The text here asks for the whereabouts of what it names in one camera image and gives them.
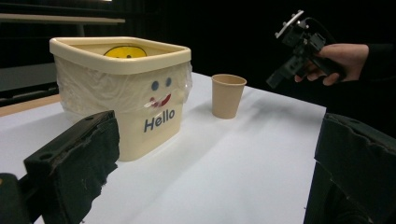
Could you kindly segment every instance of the cream-colored bin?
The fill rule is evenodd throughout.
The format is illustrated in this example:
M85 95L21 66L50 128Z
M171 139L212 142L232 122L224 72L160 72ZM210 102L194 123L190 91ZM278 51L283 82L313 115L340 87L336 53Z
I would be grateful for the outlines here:
M118 46L147 57L104 56ZM120 130L119 161L134 161L180 130L191 81L191 50L134 37L56 37L49 41L61 104L74 122L114 110Z

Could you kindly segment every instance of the trash bin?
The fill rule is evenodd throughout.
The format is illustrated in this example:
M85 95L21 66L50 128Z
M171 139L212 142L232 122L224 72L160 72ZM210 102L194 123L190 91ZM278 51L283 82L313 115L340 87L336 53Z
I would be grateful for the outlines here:
M119 161L134 161L180 130L192 87L191 50L141 38L54 37L62 107L77 122L114 110Z

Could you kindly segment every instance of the yellow smiley face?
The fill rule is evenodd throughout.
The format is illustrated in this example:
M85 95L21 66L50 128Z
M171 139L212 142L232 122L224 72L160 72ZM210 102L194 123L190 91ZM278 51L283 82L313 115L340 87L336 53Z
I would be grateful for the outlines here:
M112 58L141 58L146 57L146 52L139 47L119 46L108 50L105 56Z

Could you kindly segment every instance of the human hand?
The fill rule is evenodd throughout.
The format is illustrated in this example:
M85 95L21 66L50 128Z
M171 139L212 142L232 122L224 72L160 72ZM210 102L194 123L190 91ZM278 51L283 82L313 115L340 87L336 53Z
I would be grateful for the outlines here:
M317 57L328 58L335 63L339 63L345 70L346 77L341 81L359 80L361 69L367 60L369 48L363 44L331 44L324 46L317 54ZM315 64L309 61L304 67L306 75L304 77L294 76L296 82L301 82L306 77L309 81L323 78L323 85L331 86L340 77L339 73L332 73L328 76L324 74Z

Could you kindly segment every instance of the red smiling mouth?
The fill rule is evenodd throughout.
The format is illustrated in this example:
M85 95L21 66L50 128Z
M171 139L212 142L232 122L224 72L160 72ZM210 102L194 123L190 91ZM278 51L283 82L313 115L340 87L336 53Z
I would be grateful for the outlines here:
M171 94L168 94L168 95L166 96L166 98L165 98L164 100L160 101L160 102L155 101L155 98L154 98L154 97L151 97L149 100L153 103L151 106L153 106L153 107L160 107L160 106L166 105L166 103L168 103L168 101L169 101L170 99L171 99Z

